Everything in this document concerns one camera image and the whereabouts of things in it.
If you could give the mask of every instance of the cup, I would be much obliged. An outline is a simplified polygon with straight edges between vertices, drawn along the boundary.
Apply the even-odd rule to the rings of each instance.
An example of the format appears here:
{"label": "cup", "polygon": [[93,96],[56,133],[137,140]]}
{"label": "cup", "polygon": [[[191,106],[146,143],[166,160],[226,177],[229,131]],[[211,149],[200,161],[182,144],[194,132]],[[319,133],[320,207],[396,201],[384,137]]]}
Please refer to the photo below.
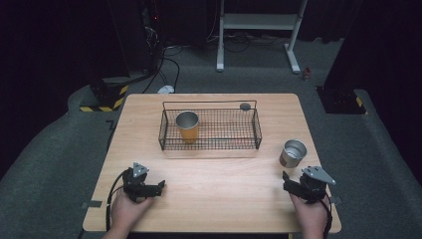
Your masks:
{"label": "cup", "polygon": [[291,139],[283,147],[280,163],[284,167],[296,167],[306,155],[307,147],[305,144],[297,139]]}
{"label": "cup", "polygon": [[194,112],[181,112],[176,117],[176,125],[185,143],[195,143],[198,138],[199,116]]}

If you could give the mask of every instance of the hand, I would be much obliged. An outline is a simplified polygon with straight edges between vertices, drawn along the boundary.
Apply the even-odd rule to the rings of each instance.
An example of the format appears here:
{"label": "hand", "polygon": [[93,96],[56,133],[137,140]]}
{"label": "hand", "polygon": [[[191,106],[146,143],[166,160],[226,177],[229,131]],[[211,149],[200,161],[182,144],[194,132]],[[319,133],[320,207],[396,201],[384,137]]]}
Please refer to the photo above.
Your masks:
{"label": "hand", "polygon": [[[326,210],[318,201],[313,204],[305,204],[299,197],[290,194],[292,202],[296,208],[296,215],[302,227],[305,239],[322,239],[323,230],[326,225]],[[328,206],[328,198],[323,199],[323,203]]]}
{"label": "hand", "polygon": [[122,188],[118,189],[111,207],[111,229],[103,238],[126,238],[152,202],[152,197],[141,203],[133,202]]}

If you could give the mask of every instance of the wire basket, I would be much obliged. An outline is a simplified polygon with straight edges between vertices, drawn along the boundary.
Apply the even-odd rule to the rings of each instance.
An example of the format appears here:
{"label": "wire basket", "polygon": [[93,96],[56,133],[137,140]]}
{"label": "wire basket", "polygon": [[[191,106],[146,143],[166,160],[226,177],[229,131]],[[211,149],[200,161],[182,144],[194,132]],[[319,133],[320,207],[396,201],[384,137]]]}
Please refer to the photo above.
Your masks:
{"label": "wire basket", "polygon": [[[259,149],[262,134],[256,101],[164,102],[158,141],[162,150]],[[198,138],[183,141],[176,117],[199,116]]]}

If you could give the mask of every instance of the white stand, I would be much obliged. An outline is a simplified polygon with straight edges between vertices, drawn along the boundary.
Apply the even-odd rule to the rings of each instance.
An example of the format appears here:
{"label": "white stand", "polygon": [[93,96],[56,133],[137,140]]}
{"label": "white stand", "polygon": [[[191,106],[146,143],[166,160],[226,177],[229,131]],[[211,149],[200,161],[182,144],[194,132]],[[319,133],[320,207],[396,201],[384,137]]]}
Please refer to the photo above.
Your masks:
{"label": "white stand", "polygon": [[292,71],[299,74],[298,61],[293,52],[296,38],[304,18],[305,8],[308,0],[302,0],[298,14],[225,14],[224,0],[221,0],[220,31],[217,52],[217,72],[224,71],[224,29],[260,29],[260,30],[290,30],[291,41],[285,44]]}

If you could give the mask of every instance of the wooden table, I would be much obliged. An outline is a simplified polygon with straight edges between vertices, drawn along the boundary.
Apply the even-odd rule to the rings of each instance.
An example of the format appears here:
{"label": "wooden table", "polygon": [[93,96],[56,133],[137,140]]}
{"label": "wooden table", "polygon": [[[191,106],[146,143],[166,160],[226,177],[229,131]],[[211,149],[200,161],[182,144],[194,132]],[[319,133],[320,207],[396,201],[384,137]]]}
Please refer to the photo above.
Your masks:
{"label": "wooden table", "polygon": [[[163,102],[257,101],[263,140],[251,150],[161,150]],[[279,163],[283,144],[300,139],[308,155],[297,168]],[[106,231],[106,198],[117,176],[138,162],[149,168],[146,184],[166,180],[162,196],[134,231],[290,233],[301,228],[283,170],[299,181],[301,169],[320,165],[300,101],[293,94],[177,94],[127,97],[84,221],[87,231]],[[332,206],[330,232],[341,224]]]}

